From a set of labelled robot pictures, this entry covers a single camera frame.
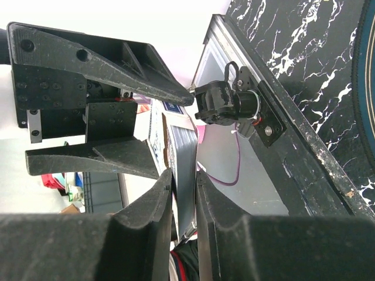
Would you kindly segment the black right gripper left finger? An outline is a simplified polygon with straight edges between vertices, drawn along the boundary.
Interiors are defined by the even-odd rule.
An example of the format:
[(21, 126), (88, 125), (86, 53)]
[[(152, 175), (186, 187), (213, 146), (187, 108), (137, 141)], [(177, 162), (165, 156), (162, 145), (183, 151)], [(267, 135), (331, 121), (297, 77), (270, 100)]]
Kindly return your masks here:
[(1, 216), (2, 280), (167, 280), (172, 172), (113, 215)]

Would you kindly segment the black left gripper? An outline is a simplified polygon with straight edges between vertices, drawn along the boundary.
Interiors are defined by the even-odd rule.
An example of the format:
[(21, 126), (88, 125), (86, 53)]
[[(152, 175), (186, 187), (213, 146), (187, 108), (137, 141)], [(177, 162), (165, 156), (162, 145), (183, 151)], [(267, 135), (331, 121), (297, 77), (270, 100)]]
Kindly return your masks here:
[(93, 142), (27, 150), (31, 176), (65, 172), (159, 177), (146, 143), (135, 137), (137, 103), (120, 89), (188, 106), (193, 95), (149, 43), (9, 23), (8, 46), (18, 126), (40, 117), (39, 142), (88, 135)]

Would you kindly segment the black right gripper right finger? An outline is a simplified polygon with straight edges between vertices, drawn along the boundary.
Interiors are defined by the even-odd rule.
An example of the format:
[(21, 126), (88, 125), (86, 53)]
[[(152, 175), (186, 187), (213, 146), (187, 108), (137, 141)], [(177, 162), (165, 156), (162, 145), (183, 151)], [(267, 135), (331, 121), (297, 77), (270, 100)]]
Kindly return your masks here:
[(373, 280), (374, 223), (254, 216), (196, 175), (201, 280)]

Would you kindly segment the blue playing card box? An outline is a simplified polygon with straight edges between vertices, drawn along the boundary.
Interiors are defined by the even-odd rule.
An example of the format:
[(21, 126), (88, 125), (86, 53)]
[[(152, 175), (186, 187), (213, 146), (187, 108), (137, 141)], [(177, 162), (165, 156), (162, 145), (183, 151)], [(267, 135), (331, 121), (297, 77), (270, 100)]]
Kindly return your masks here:
[(185, 107), (152, 99), (146, 141), (158, 173), (195, 168), (198, 137)]

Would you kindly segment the deck of playing cards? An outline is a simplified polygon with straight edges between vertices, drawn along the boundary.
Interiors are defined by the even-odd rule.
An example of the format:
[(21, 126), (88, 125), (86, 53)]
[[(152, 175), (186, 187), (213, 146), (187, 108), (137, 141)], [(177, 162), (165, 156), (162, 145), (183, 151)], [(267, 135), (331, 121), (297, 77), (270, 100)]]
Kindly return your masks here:
[(195, 130), (170, 126), (169, 164), (175, 181), (178, 235), (183, 238), (195, 217), (196, 156), (198, 139)]

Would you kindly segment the round blue poker mat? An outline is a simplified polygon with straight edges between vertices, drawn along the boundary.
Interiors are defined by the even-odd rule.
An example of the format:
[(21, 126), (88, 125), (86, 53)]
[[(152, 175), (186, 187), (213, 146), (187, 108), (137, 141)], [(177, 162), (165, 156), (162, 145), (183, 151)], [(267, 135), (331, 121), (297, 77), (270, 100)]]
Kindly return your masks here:
[(353, 109), (366, 157), (374, 168), (374, 1), (364, 1), (352, 60)]

